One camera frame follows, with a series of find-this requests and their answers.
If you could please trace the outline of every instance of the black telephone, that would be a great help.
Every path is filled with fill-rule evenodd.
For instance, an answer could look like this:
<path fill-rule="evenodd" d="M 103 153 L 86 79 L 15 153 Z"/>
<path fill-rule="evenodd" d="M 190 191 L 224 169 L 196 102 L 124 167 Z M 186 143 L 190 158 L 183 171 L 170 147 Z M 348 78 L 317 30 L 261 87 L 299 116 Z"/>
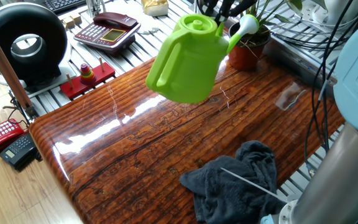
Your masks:
<path fill-rule="evenodd" d="M 0 157 L 15 170 L 22 170 L 37 157 L 37 154 L 38 150 L 34 141 L 31 135 L 27 133 L 5 148 L 0 153 Z"/>

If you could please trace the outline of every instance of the terracotta flower pot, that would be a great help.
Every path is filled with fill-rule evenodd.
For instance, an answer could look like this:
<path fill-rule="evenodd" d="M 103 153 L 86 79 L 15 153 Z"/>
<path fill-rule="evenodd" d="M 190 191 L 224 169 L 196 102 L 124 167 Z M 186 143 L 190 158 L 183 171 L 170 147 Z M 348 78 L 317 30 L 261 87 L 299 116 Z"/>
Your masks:
<path fill-rule="evenodd" d="M 229 29 L 229 35 L 234 35 L 240 28 L 240 23 L 236 23 Z M 240 71 L 247 71 L 256 67 L 265 45 L 270 40 L 270 32 L 265 42 L 253 46 L 234 46 L 229 52 L 229 63 L 235 69 Z"/>

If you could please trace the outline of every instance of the dark gray cloth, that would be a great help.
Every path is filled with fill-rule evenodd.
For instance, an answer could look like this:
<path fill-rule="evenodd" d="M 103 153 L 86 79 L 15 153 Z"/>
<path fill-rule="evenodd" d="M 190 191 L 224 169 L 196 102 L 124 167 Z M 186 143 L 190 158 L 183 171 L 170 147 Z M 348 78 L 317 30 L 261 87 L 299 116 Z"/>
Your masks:
<path fill-rule="evenodd" d="M 221 156 L 204 167 L 184 173 L 180 183 L 194 193 L 199 222 L 258 223 L 280 212 L 285 203 L 224 172 L 221 167 L 276 193 L 277 172 L 272 150 L 258 141 L 242 144 L 236 158 Z"/>

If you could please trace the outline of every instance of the keyboard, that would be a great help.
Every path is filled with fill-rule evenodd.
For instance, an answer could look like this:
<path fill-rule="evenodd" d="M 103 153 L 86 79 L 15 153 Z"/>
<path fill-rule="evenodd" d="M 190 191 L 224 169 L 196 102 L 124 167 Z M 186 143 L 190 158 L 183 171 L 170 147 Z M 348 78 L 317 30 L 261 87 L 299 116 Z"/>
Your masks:
<path fill-rule="evenodd" d="M 86 4 L 85 0 L 38 0 L 35 3 L 50 9 L 55 14 L 66 12 Z"/>

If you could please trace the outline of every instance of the metal pole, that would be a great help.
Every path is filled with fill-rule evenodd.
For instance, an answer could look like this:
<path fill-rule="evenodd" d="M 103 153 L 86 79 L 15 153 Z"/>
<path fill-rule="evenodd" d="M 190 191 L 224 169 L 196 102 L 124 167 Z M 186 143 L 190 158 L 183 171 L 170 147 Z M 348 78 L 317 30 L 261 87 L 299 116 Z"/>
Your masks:
<path fill-rule="evenodd" d="M 358 221 L 358 131 L 346 124 L 291 215 L 294 224 Z"/>
<path fill-rule="evenodd" d="M 19 101 L 20 105 L 24 109 L 27 109 L 30 106 L 32 106 L 29 96 L 27 96 L 27 93 L 23 89 L 23 86 L 20 84 L 20 81 L 17 78 L 15 71 L 13 70 L 9 61 L 7 60 L 1 47 L 0 47 L 0 72 L 1 75 L 5 78 L 9 87 L 11 87 L 11 90 L 13 91 L 13 94 L 15 95 L 16 99 Z"/>

